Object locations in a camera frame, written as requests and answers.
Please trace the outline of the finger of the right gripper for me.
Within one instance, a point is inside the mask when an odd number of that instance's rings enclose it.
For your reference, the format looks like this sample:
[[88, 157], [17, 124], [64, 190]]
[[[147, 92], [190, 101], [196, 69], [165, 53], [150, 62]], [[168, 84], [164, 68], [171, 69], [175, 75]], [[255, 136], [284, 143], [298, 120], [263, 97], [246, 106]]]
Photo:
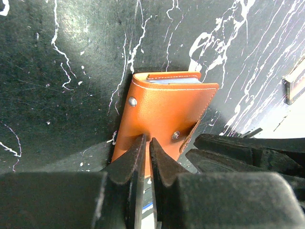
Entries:
[[284, 154], [300, 165], [305, 163], [304, 138], [262, 139], [201, 134], [195, 139], [194, 146], [200, 150], [230, 156], [249, 165], [261, 164], [263, 154], [268, 150]]
[[[186, 153], [187, 159], [200, 172], [268, 172], [268, 169], [249, 165], [237, 159], [214, 153], [212, 151], [191, 149]], [[305, 179], [290, 176], [283, 172], [279, 174], [292, 187], [297, 198], [305, 197]]]

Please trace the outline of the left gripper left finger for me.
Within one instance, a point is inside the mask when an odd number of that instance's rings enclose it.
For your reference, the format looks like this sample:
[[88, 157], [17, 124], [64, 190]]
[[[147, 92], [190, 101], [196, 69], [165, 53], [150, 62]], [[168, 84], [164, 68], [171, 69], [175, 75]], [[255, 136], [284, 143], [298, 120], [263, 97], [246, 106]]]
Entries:
[[146, 136], [100, 172], [0, 177], [3, 229], [139, 229]]

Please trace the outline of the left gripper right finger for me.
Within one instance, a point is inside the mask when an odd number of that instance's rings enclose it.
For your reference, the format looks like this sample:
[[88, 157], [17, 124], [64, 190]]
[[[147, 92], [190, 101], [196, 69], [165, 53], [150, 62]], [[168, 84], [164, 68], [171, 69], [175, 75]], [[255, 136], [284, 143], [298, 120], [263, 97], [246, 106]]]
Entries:
[[292, 184], [274, 172], [193, 174], [150, 142], [157, 229], [302, 229], [305, 214]]

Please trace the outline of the brown leather card holder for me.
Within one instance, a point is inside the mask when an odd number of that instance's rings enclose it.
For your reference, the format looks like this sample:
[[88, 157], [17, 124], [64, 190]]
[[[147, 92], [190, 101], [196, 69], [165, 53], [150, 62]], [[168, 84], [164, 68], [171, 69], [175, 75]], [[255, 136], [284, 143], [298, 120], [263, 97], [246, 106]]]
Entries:
[[217, 83], [202, 83], [200, 72], [135, 73], [127, 94], [112, 161], [136, 138], [156, 138], [177, 161], [187, 148], [201, 118], [215, 96]]

